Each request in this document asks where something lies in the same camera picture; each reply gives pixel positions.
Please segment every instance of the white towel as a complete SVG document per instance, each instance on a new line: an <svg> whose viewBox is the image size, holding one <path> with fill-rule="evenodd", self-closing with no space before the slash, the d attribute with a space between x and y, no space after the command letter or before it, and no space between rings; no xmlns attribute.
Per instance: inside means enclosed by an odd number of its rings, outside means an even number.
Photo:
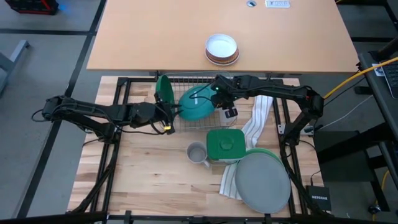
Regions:
<svg viewBox="0 0 398 224"><path fill-rule="evenodd" d="M242 128L246 141L246 150L256 147L257 140L266 124L271 105L272 97L256 96L254 98L252 117ZM234 163L225 167L220 185L220 194L242 200L235 186L235 170L237 165L238 163Z"/></svg>

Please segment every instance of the mug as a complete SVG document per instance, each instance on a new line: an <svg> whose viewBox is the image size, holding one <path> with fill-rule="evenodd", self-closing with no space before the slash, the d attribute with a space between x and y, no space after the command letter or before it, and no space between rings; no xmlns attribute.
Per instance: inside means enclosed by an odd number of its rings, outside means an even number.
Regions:
<svg viewBox="0 0 398 224"><path fill-rule="evenodd" d="M210 163L207 161L207 149L202 142L194 142L188 146L187 157L194 164L204 164L210 168Z"/></svg>

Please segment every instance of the gray-green plate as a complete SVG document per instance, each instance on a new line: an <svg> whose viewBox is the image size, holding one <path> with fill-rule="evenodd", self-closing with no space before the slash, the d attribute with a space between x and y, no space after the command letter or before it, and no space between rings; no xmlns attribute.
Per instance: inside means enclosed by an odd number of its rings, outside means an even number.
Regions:
<svg viewBox="0 0 398 224"><path fill-rule="evenodd" d="M290 179L285 167L266 153L251 153L241 159L235 184L243 202L261 213L282 210L290 197Z"/></svg>

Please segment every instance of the wire dish rack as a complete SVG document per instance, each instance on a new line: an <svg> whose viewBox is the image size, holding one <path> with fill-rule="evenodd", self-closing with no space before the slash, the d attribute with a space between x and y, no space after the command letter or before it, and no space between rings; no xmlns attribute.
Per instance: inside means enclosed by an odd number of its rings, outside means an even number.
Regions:
<svg viewBox="0 0 398 224"><path fill-rule="evenodd" d="M166 73L172 84L174 100L178 104L181 96L189 89L197 85L206 85L211 82L216 75L223 75L230 78L228 72L183 72L183 73ZM176 131L198 131L211 129L226 129L236 124L236 117L225 118L221 109L216 109L214 113L206 118L196 121L187 121L177 115L174 119L174 128Z"/></svg>

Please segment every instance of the floor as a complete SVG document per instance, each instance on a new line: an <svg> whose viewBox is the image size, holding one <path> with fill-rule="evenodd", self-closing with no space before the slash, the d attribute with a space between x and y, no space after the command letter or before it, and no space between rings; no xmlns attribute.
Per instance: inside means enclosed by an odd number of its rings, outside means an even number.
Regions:
<svg viewBox="0 0 398 224"><path fill-rule="evenodd" d="M94 101L100 78L103 75L148 75L145 72L91 72L85 69L91 47L95 41L96 25L92 26L101 0L67 1L58 0L60 11L56 16L18 14L0 1L0 52L10 56L21 39L28 40L31 48L24 53L17 72L0 97L0 219L16 216L21 205L22 195L27 190L38 156L44 148L50 124L34 123L31 114L44 105L45 99L61 95L69 81L73 89L72 97L83 101ZM391 6L398 15L398 1L391 0ZM394 30L384 9L381 7L339 6L349 33L354 36L394 37ZM19 29L10 34L8 29ZM69 30L71 32L44 32L31 34L30 30ZM358 52L378 49L384 44L354 43ZM340 83L346 75L329 77L318 75L298 76L304 85L310 85L321 95ZM343 116L351 108L364 100L365 96L347 91L325 109L319 124L328 124ZM325 130L365 130L382 121L373 99L360 106L344 121ZM29 210L29 216L64 213L72 191L85 134L75 126L62 123L55 140L42 180ZM334 170L335 174L345 172L340 161L327 164L325 172ZM377 170L381 178L384 170ZM333 175L324 174L325 185L330 188L332 210L337 217L351 217L370 220L367 207L374 203L370 184L361 182L339 182ZM382 212L377 220L398 222L397 189L391 179L384 190L392 212Z"/></svg>

